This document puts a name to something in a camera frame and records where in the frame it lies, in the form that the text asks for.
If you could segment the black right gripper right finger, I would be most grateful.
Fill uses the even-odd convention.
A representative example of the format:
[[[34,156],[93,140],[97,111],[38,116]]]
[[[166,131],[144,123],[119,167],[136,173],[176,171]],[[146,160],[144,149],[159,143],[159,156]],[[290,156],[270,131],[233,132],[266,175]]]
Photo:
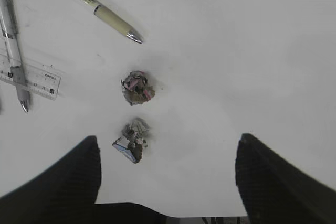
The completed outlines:
[[[249,133],[238,142],[235,182],[251,223],[335,223],[335,190]]]

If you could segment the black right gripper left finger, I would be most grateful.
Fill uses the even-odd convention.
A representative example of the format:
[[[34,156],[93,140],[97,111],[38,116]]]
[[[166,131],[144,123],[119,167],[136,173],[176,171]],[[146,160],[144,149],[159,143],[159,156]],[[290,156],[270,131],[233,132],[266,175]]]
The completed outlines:
[[[91,223],[100,149],[88,136],[31,181],[1,197],[1,223]]]

